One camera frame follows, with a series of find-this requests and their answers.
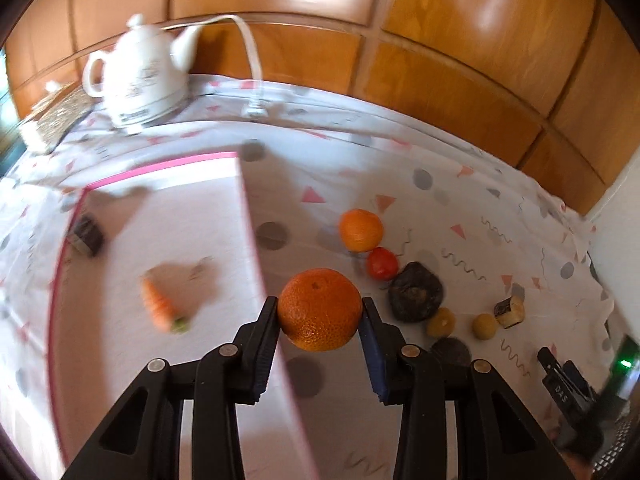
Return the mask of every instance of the tangerine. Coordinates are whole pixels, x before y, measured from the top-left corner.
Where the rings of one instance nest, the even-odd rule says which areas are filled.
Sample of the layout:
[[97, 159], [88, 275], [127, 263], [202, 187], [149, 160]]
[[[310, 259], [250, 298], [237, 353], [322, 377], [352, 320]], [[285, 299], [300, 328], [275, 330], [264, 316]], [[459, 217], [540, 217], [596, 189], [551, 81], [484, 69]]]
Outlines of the tangerine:
[[337, 270], [309, 269], [289, 280], [278, 298], [278, 320], [294, 345], [309, 352], [347, 344], [358, 329], [362, 299]]
[[340, 238], [348, 250], [355, 253], [367, 253], [375, 249], [385, 228], [380, 218], [364, 209], [351, 209], [340, 217]]

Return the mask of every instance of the teapot handle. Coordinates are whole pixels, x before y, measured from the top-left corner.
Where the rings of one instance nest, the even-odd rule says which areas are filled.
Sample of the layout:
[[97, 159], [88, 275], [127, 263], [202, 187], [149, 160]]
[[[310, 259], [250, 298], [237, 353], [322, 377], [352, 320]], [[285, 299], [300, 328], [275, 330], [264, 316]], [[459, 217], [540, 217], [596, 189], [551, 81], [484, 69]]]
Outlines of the teapot handle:
[[109, 54], [103, 50], [96, 50], [89, 54], [89, 59], [84, 66], [84, 71], [82, 72], [82, 86], [84, 87], [84, 91], [91, 97], [102, 97], [104, 95], [104, 90], [98, 90], [96, 85], [91, 83], [91, 69], [94, 66], [94, 63], [99, 59], [106, 61], [108, 55]]

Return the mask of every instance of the carrot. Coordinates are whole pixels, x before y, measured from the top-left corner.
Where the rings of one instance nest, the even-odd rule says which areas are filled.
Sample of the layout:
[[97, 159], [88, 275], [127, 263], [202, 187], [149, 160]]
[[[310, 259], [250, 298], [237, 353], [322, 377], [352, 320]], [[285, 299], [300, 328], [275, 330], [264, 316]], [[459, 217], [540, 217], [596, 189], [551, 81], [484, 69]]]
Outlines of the carrot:
[[158, 330], [175, 333], [186, 332], [188, 329], [186, 318], [178, 314], [174, 304], [160, 293], [148, 274], [142, 276], [140, 287], [142, 289], [142, 303]]

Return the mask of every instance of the dark rock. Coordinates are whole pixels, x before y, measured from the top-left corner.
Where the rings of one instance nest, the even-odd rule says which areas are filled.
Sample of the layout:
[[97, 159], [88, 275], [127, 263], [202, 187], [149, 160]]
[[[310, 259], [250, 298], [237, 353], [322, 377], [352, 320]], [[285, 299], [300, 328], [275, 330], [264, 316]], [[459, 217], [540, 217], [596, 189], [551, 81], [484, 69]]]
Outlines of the dark rock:
[[471, 352], [460, 339], [446, 337], [437, 340], [431, 347], [431, 351], [443, 363], [458, 366], [471, 365]]
[[438, 277], [420, 262], [410, 262], [391, 281], [389, 305], [398, 321], [418, 322], [436, 313], [444, 297]]

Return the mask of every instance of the white power cord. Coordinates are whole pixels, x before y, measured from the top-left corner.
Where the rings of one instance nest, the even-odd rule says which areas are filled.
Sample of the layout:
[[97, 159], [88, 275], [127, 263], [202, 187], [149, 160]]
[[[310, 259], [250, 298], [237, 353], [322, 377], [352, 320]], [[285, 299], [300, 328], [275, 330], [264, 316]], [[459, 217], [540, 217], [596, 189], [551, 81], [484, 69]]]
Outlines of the white power cord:
[[223, 20], [232, 20], [236, 23], [242, 34], [244, 48], [249, 59], [249, 67], [251, 69], [251, 77], [255, 82], [254, 91], [249, 98], [247, 106], [242, 111], [242, 116], [251, 119], [262, 119], [267, 116], [267, 110], [262, 106], [262, 65], [258, 56], [258, 48], [256, 47], [254, 35], [246, 24], [245, 20], [235, 14], [220, 14], [209, 18], [203, 22], [195, 23], [178, 23], [177, 25], [169, 25], [163, 27], [162, 30], [172, 30], [174, 28], [191, 27], [191, 25], [210, 25], [211, 23], [221, 22]]

